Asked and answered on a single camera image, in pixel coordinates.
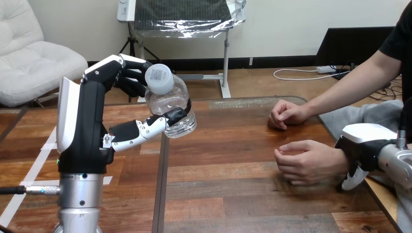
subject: bottle cap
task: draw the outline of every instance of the bottle cap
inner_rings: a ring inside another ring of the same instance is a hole
[[[149,67],[144,78],[147,87],[157,95],[168,93],[174,85],[172,72],[164,64],[155,64]]]

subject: robotic finger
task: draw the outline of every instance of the robotic finger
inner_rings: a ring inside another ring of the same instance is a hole
[[[162,133],[187,116],[184,109],[175,108],[161,116],[151,116],[144,122],[132,120],[117,125],[109,129],[113,135],[104,135],[103,148],[113,148],[115,152],[129,149]]]

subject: plastic water bottle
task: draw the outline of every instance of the plastic water bottle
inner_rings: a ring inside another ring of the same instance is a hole
[[[162,115],[178,107],[186,109],[189,100],[188,88],[167,66],[155,64],[149,67],[145,80],[148,87],[145,99],[152,114]],[[192,132],[195,128],[196,117],[191,109],[187,117],[167,128],[165,134],[170,138],[178,138]]]

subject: chair cushion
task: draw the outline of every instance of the chair cushion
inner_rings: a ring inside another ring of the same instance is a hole
[[[33,100],[66,77],[81,78],[87,61],[69,48],[38,41],[0,57],[0,103],[9,107]]]
[[[0,0],[0,56],[41,40],[43,33],[27,0]]]

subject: black t-shirt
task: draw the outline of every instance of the black t-shirt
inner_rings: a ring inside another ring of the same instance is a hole
[[[379,50],[402,61],[402,100],[407,101],[412,97],[412,1]]]

